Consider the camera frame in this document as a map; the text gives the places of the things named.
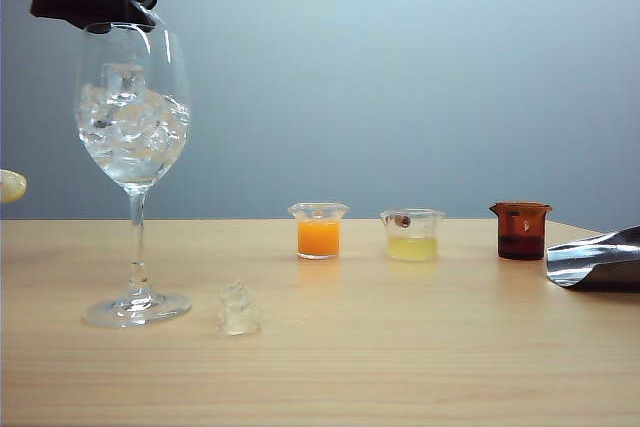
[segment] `orange juice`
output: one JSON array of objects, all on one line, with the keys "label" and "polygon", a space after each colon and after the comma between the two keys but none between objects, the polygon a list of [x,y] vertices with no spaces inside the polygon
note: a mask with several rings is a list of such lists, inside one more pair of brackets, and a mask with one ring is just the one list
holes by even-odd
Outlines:
[{"label": "orange juice", "polygon": [[332,220],[298,222],[298,255],[307,259],[323,259],[338,255],[340,223]]}]

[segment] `silver scoop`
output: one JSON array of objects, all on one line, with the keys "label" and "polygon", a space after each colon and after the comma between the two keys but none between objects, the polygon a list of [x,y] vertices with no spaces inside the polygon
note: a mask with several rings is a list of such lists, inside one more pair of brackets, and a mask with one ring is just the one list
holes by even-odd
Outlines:
[{"label": "silver scoop", "polygon": [[550,247],[547,277],[567,288],[640,291],[640,226]]}]

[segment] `beaker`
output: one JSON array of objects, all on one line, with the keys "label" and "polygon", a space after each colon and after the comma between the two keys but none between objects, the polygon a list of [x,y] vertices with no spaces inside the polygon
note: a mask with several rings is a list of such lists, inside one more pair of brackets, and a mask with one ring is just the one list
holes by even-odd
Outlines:
[{"label": "beaker", "polygon": [[340,219],[349,207],[337,202],[299,202],[289,207],[298,221],[298,257],[330,259],[340,251]]},{"label": "beaker", "polygon": [[544,257],[544,226],[550,205],[538,202],[497,202],[489,207],[498,216],[498,255],[505,259]]},{"label": "beaker", "polygon": [[387,255],[419,261],[438,256],[438,225],[444,213],[432,209],[389,209],[380,214],[387,229]]}]

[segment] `amber beaker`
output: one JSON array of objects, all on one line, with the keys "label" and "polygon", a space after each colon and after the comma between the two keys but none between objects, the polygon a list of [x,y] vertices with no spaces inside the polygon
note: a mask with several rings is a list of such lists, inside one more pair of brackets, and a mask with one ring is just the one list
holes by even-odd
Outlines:
[{"label": "amber beaker", "polygon": [[489,207],[498,216],[498,255],[505,259],[544,257],[544,226],[551,206],[538,202],[497,202]]}]

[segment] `glass base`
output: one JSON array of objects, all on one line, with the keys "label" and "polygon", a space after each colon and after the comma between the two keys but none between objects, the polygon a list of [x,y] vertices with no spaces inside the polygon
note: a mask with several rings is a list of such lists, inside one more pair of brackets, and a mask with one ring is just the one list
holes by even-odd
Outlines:
[{"label": "glass base", "polygon": [[310,259],[310,260],[323,260],[323,259],[333,259],[338,254],[328,254],[328,255],[315,255],[315,254],[303,254],[298,252],[298,257],[301,259]]},{"label": "glass base", "polygon": [[145,303],[137,299],[100,302],[87,309],[84,320],[99,327],[138,327],[149,322],[169,320],[191,308],[191,301],[180,294],[154,294]]}]

